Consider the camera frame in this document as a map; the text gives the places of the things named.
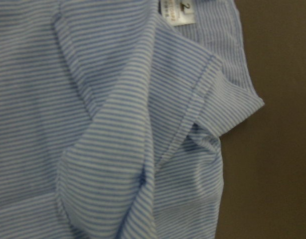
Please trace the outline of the light blue striped shirt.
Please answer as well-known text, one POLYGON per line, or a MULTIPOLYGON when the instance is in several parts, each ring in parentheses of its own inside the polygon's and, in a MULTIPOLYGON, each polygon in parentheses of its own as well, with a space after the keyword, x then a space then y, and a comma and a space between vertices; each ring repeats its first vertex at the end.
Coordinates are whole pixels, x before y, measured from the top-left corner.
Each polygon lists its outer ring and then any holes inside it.
POLYGON ((263 104, 232 0, 0 0, 0 239, 215 238, 263 104))

